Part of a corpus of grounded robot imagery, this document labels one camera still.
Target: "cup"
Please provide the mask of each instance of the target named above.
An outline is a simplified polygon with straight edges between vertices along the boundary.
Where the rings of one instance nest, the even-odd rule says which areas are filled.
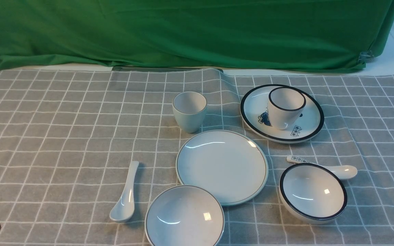
[[[292,125],[306,105],[302,92],[290,87],[277,87],[268,94],[268,117],[272,126],[279,130]]]
[[[198,92],[182,92],[172,100],[172,110],[177,125],[187,133],[194,133],[205,119],[207,101]]]

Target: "bowl rim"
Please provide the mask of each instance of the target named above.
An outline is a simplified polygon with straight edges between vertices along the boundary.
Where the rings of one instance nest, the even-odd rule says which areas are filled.
[[[306,213],[300,211],[298,208],[296,208],[296,207],[288,200],[288,198],[287,198],[287,196],[286,196],[286,194],[285,194],[285,191],[284,191],[283,181],[284,181],[284,178],[285,178],[286,174],[287,174],[290,170],[292,170],[293,168],[299,167],[299,166],[312,166],[312,167],[320,168],[321,170],[324,170],[324,171],[326,171],[327,173],[329,173],[329,174],[338,182],[338,184],[340,185],[341,189],[343,190],[343,199],[344,199],[343,204],[342,204],[342,206],[341,206],[341,208],[340,208],[340,210],[339,210],[338,212],[336,212],[336,213],[333,214],[333,215],[326,216],[326,217],[312,216],[312,215],[308,215],[308,214],[306,214]],[[340,215],[340,214],[343,212],[343,210],[346,208],[346,205],[347,205],[347,193],[346,193],[346,189],[344,188],[344,185],[343,185],[343,183],[341,182],[341,180],[338,179],[337,176],[335,176],[335,174],[333,174],[331,171],[329,171],[328,169],[326,169],[326,168],[324,168],[324,167],[322,167],[322,166],[320,166],[320,165],[317,165],[317,164],[300,163],[300,164],[291,165],[289,168],[285,169],[285,170],[283,171],[282,175],[280,176],[280,179],[279,179],[279,190],[280,190],[280,194],[282,195],[282,197],[283,197],[283,199],[285,200],[285,202],[286,202],[294,211],[296,211],[297,213],[299,213],[299,214],[302,215],[302,216],[305,216],[306,218],[313,219],[313,220],[325,221],[325,220],[334,219],[334,218],[336,218],[338,215]]]
[[[222,225],[222,230],[221,230],[221,232],[220,232],[219,238],[217,239],[217,241],[214,243],[213,246],[217,245],[217,244],[220,242],[220,240],[222,239],[222,236],[223,236],[223,233],[224,233],[224,229],[225,229],[225,216],[224,216],[223,207],[221,206],[220,202],[219,202],[209,191],[207,191],[207,190],[205,190],[205,189],[203,189],[203,188],[197,187],[197,186],[193,186],[193,185],[177,185],[177,186],[168,188],[168,189],[164,190],[163,192],[161,192],[159,195],[157,195],[156,198],[150,203],[150,205],[148,206],[148,209],[147,209],[147,213],[145,214],[145,219],[144,219],[144,231],[145,231],[145,235],[147,236],[148,242],[149,242],[151,245],[155,246],[155,244],[152,242],[152,239],[150,238],[150,235],[148,234],[148,229],[147,229],[148,212],[150,212],[150,209],[152,208],[152,205],[155,203],[155,201],[156,201],[163,193],[165,193],[165,192],[167,192],[167,191],[169,191],[169,190],[175,189],[175,188],[179,188],[179,187],[192,187],[192,188],[198,188],[198,189],[200,189],[200,190],[203,190],[203,191],[205,191],[206,193],[208,193],[209,195],[211,195],[212,198],[214,198],[214,200],[215,200],[215,201],[217,202],[217,204],[219,205],[220,210],[221,210],[221,213],[222,213],[222,217],[223,217],[223,225]]]

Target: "plate rim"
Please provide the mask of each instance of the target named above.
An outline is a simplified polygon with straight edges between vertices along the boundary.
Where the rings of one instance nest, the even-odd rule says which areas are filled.
[[[246,198],[244,198],[244,199],[242,199],[242,200],[235,201],[235,202],[222,203],[222,202],[219,201],[219,203],[221,204],[221,206],[224,206],[224,207],[227,207],[227,206],[234,206],[234,205],[239,205],[239,204],[245,203],[245,202],[249,201],[250,199],[253,199],[255,196],[257,196],[257,195],[263,190],[265,184],[267,183],[269,167],[268,167],[267,158],[265,157],[265,154],[264,154],[264,152],[262,151],[261,147],[259,147],[259,145],[257,145],[257,144],[255,143],[255,141],[253,141],[252,139],[250,139],[250,138],[248,138],[248,137],[246,137],[246,136],[244,136],[244,135],[242,135],[242,134],[239,134],[239,133],[237,133],[237,132],[228,131],[228,130],[211,130],[211,131],[201,132],[201,133],[199,133],[199,134],[197,134],[197,135],[191,137],[190,139],[188,139],[188,141],[186,141],[186,142],[180,147],[180,150],[179,150],[179,152],[177,153],[177,157],[175,158],[175,173],[176,173],[176,175],[177,175],[177,179],[179,180],[179,182],[180,182],[182,185],[195,186],[195,185],[192,185],[192,184],[185,184],[185,183],[183,183],[182,179],[180,178],[179,169],[178,169],[178,165],[179,165],[179,164],[178,164],[178,160],[179,160],[180,153],[182,152],[183,147],[184,147],[189,141],[191,141],[191,139],[197,137],[198,135],[201,135],[201,134],[204,134],[204,133],[209,133],[209,132],[214,132],[214,131],[220,131],[220,132],[227,132],[227,133],[236,134],[236,135],[239,135],[239,136],[245,138],[245,139],[248,140],[248,141],[253,142],[253,143],[255,144],[256,148],[258,149],[259,153],[261,154],[262,158],[264,159],[264,165],[265,165],[265,170],[266,170],[265,175],[264,175],[264,179],[263,179],[263,181],[262,181],[262,183],[261,183],[261,186],[260,186],[253,194],[251,194],[250,196],[248,196],[248,197],[246,197]]]
[[[280,86],[280,87],[292,88],[292,89],[297,90],[298,92],[302,93],[303,95],[306,95],[311,101],[313,101],[313,103],[316,105],[317,109],[319,110],[319,114],[320,114],[320,122],[319,122],[319,125],[318,125],[318,127],[316,128],[316,130],[314,130],[311,134],[308,134],[308,135],[306,135],[306,136],[304,136],[304,137],[301,137],[301,138],[293,138],[293,139],[274,137],[274,136],[268,135],[268,134],[266,134],[266,133],[264,133],[264,132],[258,130],[258,128],[256,128],[256,127],[247,119],[246,114],[245,114],[245,112],[244,112],[244,103],[245,103],[247,97],[248,97],[253,91],[258,90],[258,89],[263,88],[263,87],[268,87],[268,86]],[[304,91],[302,91],[302,90],[300,90],[300,89],[297,89],[296,87],[292,87],[292,86],[284,85],[284,84],[264,84],[264,85],[261,85],[261,86],[258,86],[258,87],[255,87],[255,88],[251,89],[251,90],[248,91],[248,92],[244,95],[244,97],[241,99],[240,113],[241,113],[241,117],[242,117],[242,119],[244,120],[244,122],[246,123],[246,125],[247,125],[250,129],[252,129],[254,132],[258,133],[259,135],[261,135],[261,136],[263,136],[263,137],[265,137],[265,138],[267,138],[267,139],[269,139],[269,140],[277,140],[277,141],[283,141],[283,142],[288,142],[288,143],[304,141],[304,140],[308,140],[308,139],[314,137],[314,136],[317,135],[317,133],[319,133],[319,131],[322,129],[323,124],[324,124],[324,121],[325,121],[325,117],[324,117],[324,114],[323,114],[323,109],[322,109],[322,107],[319,105],[319,103],[318,103],[313,97],[311,97],[308,93],[306,93],[306,92],[304,92]]]

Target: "cup rim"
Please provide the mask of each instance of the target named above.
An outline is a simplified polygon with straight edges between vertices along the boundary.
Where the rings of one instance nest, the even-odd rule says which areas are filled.
[[[300,107],[297,108],[297,109],[284,109],[284,108],[282,108],[282,107],[276,105],[275,102],[273,102],[273,100],[272,100],[272,93],[273,93],[274,91],[278,90],[278,89],[291,89],[291,90],[296,91],[296,92],[299,93],[300,95],[302,95],[302,97],[303,97],[303,104],[302,104],[302,106],[300,106]],[[276,108],[278,108],[278,109],[280,109],[280,110],[283,110],[283,111],[289,111],[289,112],[301,110],[301,109],[303,109],[303,108],[305,107],[305,105],[306,105],[306,98],[305,98],[305,96],[303,95],[303,92],[302,92],[301,90],[299,90],[299,89],[297,89],[297,88],[294,88],[294,87],[291,87],[291,86],[274,88],[274,89],[271,90],[270,93],[268,94],[268,99],[269,99],[269,101],[273,104],[273,106],[275,106]]]
[[[174,105],[175,98],[178,97],[178,96],[181,95],[181,94],[184,94],[184,93],[196,93],[196,94],[201,95],[201,96],[205,99],[205,107],[204,107],[202,110],[200,110],[199,112],[195,112],[195,113],[185,113],[185,112],[182,112],[182,111],[178,110],[177,107],[175,107],[175,105]],[[182,114],[194,115],[194,114],[198,114],[198,113],[202,112],[203,110],[205,110],[205,109],[208,107],[208,100],[206,99],[206,97],[205,97],[202,93],[189,91],[189,92],[180,92],[179,94],[177,94],[177,95],[173,98],[171,104],[172,104],[172,107],[173,107],[175,110],[179,111],[179,112],[182,113]]]
[[[312,167],[319,168],[319,169],[324,170],[325,172],[329,173],[329,174],[338,182],[338,184],[340,185],[341,189],[343,190],[343,204],[342,204],[341,208],[340,208],[335,214],[330,215],[330,216],[325,216],[325,217],[316,217],[316,216],[312,216],[312,215],[309,215],[309,214],[307,214],[307,213],[304,213],[304,212],[300,211],[300,209],[298,209],[297,207],[295,207],[295,206],[288,200],[288,197],[287,197],[287,195],[285,194],[285,191],[284,191],[284,179],[285,179],[286,174],[287,174],[291,169],[296,168],[296,167],[298,167],[298,166],[312,166]],[[320,166],[320,165],[317,165],[317,164],[313,164],[313,163],[299,163],[299,164],[291,165],[289,168],[285,169],[285,170],[283,171],[282,175],[280,176],[280,178],[279,178],[279,189],[280,189],[280,194],[282,195],[283,199],[284,199],[285,202],[289,205],[290,208],[292,208],[294,211],[296,211],[296,212],[299,213],[300,215],[302,215],[302,216],[304,216],[304,217],[306,217],[306,218],[312,219],[312,220],[326,221],[326,220],[334,219],[334,218],[338,217],[338,215],[340,215],[340,214],[344,211],[344,209],[346,208],[346,206],[347,206],[347,192],[346,192],[346,189],[344,188],[344,185],[343,185],[343,183],[341,182],[341,180],[338,179],[338,177],[335,176],[335,174],[333,174],[331,171],[329,171],[328,169],[326,169],[326,168],[324,168],[324,167],[322,167],[322,166]]]

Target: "plate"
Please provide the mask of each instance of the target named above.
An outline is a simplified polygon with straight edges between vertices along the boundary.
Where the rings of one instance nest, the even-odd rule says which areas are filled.
[[[207,131],[192,137],[180,149],[175,167],[181,184],[207,190],[222,206],[252,199],[268,177],[261,148],[231,131]]]
[[[268,117],[268,94],[277,87],[289,87],[301,92],[306,99],[305,108],[292,126],[285,130],[272,127]],[[317,135],[324,123],[323,110],[314,98],[297,88],[282,84],[267,84],[256,87],[241,100],[241,117],[256,134],[274,142],[296,144]]]

